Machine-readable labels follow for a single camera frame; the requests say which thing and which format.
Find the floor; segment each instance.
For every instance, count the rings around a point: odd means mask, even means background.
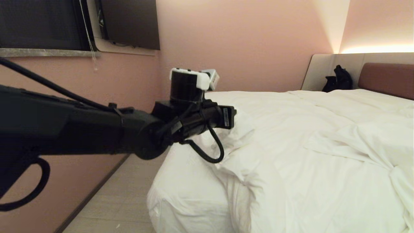
[[[63,233],[155,233],[146,199],[164,159],[130,155]]]

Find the black bag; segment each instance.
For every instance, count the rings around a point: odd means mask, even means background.
[[[342,69],[340,65],[337,65],[334,69],[336,76],[327,76],[327,82],[323,92],[330,92],[336,89],[351,90],[352,89],[352,78],[351,75],[345,69]]]

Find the bed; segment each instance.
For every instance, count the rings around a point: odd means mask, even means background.
[[[414,65],[367,63],[359,86],[207,93],[238,109],[226,157],[171,147],[147,196],[156,232],[412,232]],[[193,140],[215,153],[209,137]]]

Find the upholstered headboard panel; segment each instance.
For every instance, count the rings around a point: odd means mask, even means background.
[[[358,87],[414,100],[414,64],[365,63]]]

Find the robotic arm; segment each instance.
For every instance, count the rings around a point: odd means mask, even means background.
[[[43,190],[50,166],[40,155],[134,153],[150,160],[179,142],[189,144],[208,162],[223,159],[223,146],[213,128],[233,128],[236,110],[204,98],[219,79],[215,70],[173,68],[170,100],[156,102],[148,114],[132,107],[117,108],[114,103],[97,104],[4,58],[0,64],[71,98],[0,85],[0,198],[30,165],[42,168],[35,190],[22,200],[0,204],[0,211],[19,208]],[[187,139],[206,130],[219,145],[219,158],[206,155]]]

